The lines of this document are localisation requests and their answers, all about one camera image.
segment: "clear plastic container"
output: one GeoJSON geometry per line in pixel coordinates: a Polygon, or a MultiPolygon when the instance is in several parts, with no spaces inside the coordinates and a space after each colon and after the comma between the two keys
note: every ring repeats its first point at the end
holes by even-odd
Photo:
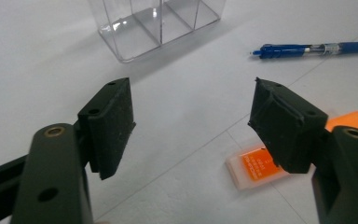
{"type": "Polygon", "coordinates": [[[89,0],[98,31],[123,62],[219,21],[226,0],[89,0]]]}

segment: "white desk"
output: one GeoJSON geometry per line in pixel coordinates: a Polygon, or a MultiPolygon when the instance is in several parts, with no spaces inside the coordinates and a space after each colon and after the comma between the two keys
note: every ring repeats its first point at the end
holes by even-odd
{"type": "Polygon", "coordinates": [[[259,143],[246,123],[255,77],[329,115],[358,110],[358,55],[260,61],[263,44],[358,41],[358,1],[227,0],[223,19],[121,64],[86,0],[0,0],[0,164],[33,134],[130,77],[135,127],[117,174],[89,173],[94,219],[111,223],[317,223],[308,175],[238,192],[226,157],[259,143]]]}

